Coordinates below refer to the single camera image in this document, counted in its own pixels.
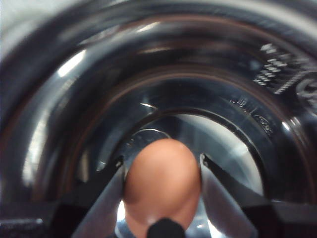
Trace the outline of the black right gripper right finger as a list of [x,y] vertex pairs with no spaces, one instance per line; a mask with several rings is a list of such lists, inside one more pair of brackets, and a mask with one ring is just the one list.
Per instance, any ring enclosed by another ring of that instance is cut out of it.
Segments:
[[317,207],[267,199],[199,158],[202,196],[211,224],[227,238],[315,238]]

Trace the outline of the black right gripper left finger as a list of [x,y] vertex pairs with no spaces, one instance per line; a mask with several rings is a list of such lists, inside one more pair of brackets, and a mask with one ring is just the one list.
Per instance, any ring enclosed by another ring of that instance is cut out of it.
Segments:
[[0,207],[2,238],[108,238],[114,236],[125,166],[119,156],[56,201]]

